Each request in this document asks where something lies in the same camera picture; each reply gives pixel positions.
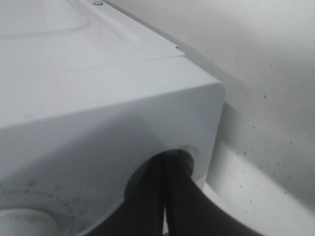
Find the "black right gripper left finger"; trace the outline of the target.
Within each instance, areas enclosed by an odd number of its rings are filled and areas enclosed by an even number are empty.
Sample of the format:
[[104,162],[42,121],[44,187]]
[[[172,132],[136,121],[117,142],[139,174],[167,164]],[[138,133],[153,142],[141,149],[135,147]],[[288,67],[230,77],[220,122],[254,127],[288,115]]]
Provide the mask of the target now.
[[124,202],[89,236],[161,236],[164,222],[165,175],[163,153],[148,165]]

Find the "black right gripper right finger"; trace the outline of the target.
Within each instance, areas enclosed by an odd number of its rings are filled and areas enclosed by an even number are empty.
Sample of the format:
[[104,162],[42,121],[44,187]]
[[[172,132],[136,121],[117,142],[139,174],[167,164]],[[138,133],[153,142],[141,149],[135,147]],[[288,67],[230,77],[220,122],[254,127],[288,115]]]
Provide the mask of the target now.
[[187,173],[185,151],[168,151],[163,157],[165,209],[171,236],[257,236],[219,208]]

